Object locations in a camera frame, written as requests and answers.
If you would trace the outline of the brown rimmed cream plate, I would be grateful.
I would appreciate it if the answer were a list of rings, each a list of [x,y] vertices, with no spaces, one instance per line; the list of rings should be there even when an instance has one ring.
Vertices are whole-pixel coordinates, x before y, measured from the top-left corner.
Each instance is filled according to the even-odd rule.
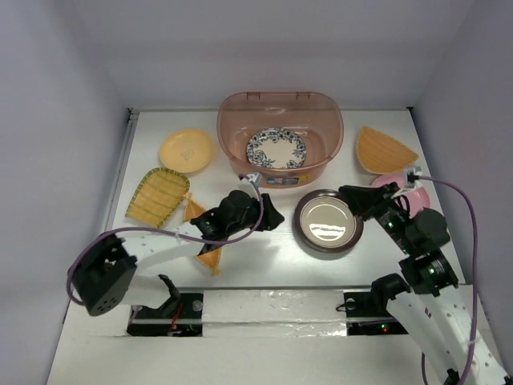
[[[364,224],[349,210],[337,190],[318,189],[305,194],[293,212],[293,232],[310,249],[343,253],[361,239]]]

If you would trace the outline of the orange woven fan-shaped plate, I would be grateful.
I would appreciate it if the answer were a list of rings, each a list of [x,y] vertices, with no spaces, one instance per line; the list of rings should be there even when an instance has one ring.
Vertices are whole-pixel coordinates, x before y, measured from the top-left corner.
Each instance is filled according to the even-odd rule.
[[[356,155],[367,172],[377,175],[399,172],[419,158],[419,154],[395,138],[367,126],[357,136]]]

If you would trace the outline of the pink round plate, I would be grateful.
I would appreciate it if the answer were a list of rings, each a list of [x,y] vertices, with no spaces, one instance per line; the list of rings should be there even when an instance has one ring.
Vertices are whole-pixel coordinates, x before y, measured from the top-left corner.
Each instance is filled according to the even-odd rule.
[[[370,186],[377,188],[384,184],[395,182],[399,188],[404,188],[404,180],[405,177],[402,172],[385,174],[378,176]],[[395,202],[396,205],[405,209],[410,214],[410,217],[414,217],[419,211],[430,207],[430,197],[423,187],[409,191],[405,195],[398,197]]]

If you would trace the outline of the blue floral white plate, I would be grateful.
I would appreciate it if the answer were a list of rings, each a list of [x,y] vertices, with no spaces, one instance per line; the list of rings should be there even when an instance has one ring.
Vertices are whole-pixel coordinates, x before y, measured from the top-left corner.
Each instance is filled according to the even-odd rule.
[[[262,168],[300,168],[306,155],[304,140],[286,128],[260,130],[246,146],[248,162]]]

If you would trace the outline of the orange boat-shaped woven plate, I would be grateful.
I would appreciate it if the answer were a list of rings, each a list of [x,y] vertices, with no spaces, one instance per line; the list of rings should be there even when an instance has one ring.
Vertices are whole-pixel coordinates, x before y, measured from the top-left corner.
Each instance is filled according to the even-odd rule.
[[[186,201],[185,210],[183,215],[183,222],[190,221],[201,214],[206,213],[207,209],[192,199],[192,194],[187,192],[184,194]],[[215,249],[211,252],[201,254],[196,257],[196,260],[203,266],[210,269],[212,276],[217,276],[220,273],[219,264],[221,259],[222,249]]]

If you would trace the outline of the yellow round bear plate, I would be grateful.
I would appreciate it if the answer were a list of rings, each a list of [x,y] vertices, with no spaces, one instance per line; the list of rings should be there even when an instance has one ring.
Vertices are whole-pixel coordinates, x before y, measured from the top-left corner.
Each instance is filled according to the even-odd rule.
[[[199,172],[215,155],[212,137],[197,128],[185,128],[169,135],[160,145],[161,164],[180,173]]]

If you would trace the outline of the green bamboo-pattern fan plate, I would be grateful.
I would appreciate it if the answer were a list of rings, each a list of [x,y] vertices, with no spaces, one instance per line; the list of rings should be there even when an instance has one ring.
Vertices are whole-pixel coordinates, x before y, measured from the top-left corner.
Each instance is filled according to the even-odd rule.
[[[140,181],[125,217],[159,229],[176,211],[189,192],[190,181],[169,168],[153,168]]]

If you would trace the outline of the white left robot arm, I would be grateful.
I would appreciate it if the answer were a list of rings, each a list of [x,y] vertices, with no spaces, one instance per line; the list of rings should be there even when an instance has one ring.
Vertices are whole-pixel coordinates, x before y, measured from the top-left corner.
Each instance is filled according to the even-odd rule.
[[[170,275],[160,272],[162,264],[241,241],[252,231],[272,231],[283,221],[269,194],[254,198],[233,190],[217,207],[172,231],[126,227],[105,232],[69,269],[68,296],[91,316],[124,304],[167,317],[176,311],[177,297]]]

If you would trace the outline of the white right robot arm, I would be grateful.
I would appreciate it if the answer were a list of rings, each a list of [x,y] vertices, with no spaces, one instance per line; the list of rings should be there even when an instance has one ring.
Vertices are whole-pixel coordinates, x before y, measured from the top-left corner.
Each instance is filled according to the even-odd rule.
[[[446,218],[434,209],[411,216],[397,202],[404,190],[395,183],[338,191],[354,216],[374,219],[405,255],[399,273],[372,282],[370,308],[402,325],[441,383],[510,384],[512,376],[477,330],[477,306],[464,302],[442,252],[450,241]]]

